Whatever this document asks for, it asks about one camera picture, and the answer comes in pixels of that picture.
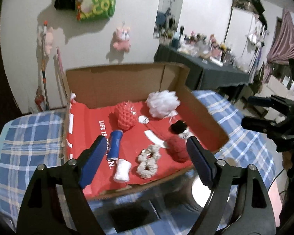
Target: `mirror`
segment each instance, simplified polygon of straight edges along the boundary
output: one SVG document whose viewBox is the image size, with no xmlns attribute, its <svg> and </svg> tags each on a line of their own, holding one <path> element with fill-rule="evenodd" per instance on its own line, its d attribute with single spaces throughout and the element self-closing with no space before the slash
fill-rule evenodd
<svg viewBox="0 0 294 235">
<path fill-rule="evenodd" d="M 159 0 L 158 12 L 154 26 L 154 38 L 169 39 L 177 31 L 183 0 Z"/>
</svg>

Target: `black pom pom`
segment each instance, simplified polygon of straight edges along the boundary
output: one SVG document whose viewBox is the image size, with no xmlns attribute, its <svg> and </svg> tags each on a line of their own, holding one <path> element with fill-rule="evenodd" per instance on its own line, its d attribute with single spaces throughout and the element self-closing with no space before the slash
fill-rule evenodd
<svg viewBox="0 0 294 235">
<path fill-rule="evenodd" d="M 170 128 L 174 134 L 180 134 L 187 129 L 187 125 L 184 121 L 179 120 L 175 124 L 172 124 Z"/>
</svg>

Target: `white tissue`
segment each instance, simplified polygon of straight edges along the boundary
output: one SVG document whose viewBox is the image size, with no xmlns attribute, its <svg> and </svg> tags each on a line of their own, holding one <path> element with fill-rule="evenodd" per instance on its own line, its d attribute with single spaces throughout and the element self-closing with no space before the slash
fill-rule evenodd
<svg viewBox="0 0 294 235">
<path fill-rule="evenodd" d="M 175 91 L 169 92 L 168 90 L 150 93 L 146 103 L 149 107 L 149 113 L 154 118 L 170 116 L 170 113 L 180 105 L 180 101 L 175 96 Z"/>
<path fill-rule="evenodd" d="M 124 160 L 119 159 L 116 161 L 117 163 L 117 172 L 115 173 L 113 179 L 118 183 L 129 182 L 129 170 L 131 168 L 131 163 Z"/>
</svg>

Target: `blue gripper pad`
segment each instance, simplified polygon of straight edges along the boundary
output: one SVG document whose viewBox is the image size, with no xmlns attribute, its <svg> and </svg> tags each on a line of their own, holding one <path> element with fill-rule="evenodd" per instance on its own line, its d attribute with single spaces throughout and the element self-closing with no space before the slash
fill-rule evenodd
<svg viewBox="0 0 294 235">
<path fill-rule="evenodd" d="M 188 138 L 186 149 L 200 180 L 205 186 L 211 189 L 213 179 L 217 173 L 217 167 L 215 165 L 216 158 L 210 151 L 204 149 L 194 136 Z"/>
<path fill-rule="evenodd" d="M 91 184 L 93 181 L 99 165 L 107 152 L 107 146 L 107 139 L 103 136 L 99 136 L 89 148 L 91 151 L 90 157 L 86 161 L 85 165 L 81 168 L 81 178 L 79 185 L 82 189 Z"/>
</svg>

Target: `blue plaid bedsheet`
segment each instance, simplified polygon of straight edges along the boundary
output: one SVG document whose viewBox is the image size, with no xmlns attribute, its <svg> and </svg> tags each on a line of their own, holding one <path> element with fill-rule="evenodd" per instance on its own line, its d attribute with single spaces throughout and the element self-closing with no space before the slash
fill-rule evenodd
<svg viewBox="0 0 294 235">
<path fill-rule="evenodd" d="M 240 125 L 243 115 L 217 93 L 201 90 L 194 91 L 193 94 L 229 135 L 229 142 L 216 154 L 216 158 L 229 162 L 231 159 L 240 167 L 255 164 L 268 188 L 275 177 L 276 168 L 262 135 L 243 129 Z M 26 187 L 37 165 L 45 163 L 52 167 L 61 163 L 59 152 L 64 114 L 65 110 L 57 110 L 25 116 L 8 123 L 2 131 L 0 211 L 10 216 L 15 224 Z M 124 203 L 144 199 L 151 200 L 161 220 L 122 234 L 187 234 L 198 218 L 198 212 L 187 205 L 168 209 L 165 206 L 164 195 L 176 190 L 194 176 L 195 171 L 190 171 L 149 190 L 109 200 L 91 201 L 89 205 L 106 234 L 116 234 L 108 210 Z M 58 186 L 58 194 L 66 224 L 74 228 L 61 186 Z M 225 226 L 231 215 L 235 194 L 236 186 L 233 186 L 219 228 Z"/>
</svg>

